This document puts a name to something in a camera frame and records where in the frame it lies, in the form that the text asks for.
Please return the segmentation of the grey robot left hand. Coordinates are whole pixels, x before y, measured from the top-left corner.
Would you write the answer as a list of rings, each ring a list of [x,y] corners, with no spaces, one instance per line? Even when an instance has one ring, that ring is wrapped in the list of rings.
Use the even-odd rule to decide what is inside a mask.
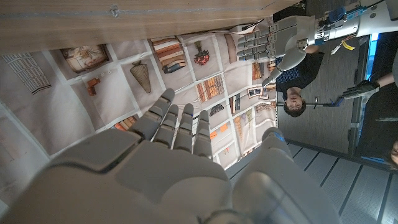
[[[282,72],[296,67],[306,56],[305,49],[315,43],[315,18],[286,17],[273,25],[238,39],[240,61],[281,58],[282,61],[263,81],[266,86]]]

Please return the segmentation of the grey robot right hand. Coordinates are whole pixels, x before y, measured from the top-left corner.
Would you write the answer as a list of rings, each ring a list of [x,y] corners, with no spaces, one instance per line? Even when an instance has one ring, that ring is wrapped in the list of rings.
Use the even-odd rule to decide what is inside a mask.
[[[209,115],[169,88],[128,130],[108,129],[46,165],[2,223],[339,223],[320,186],[268,128],[232,184],[213,160]]]

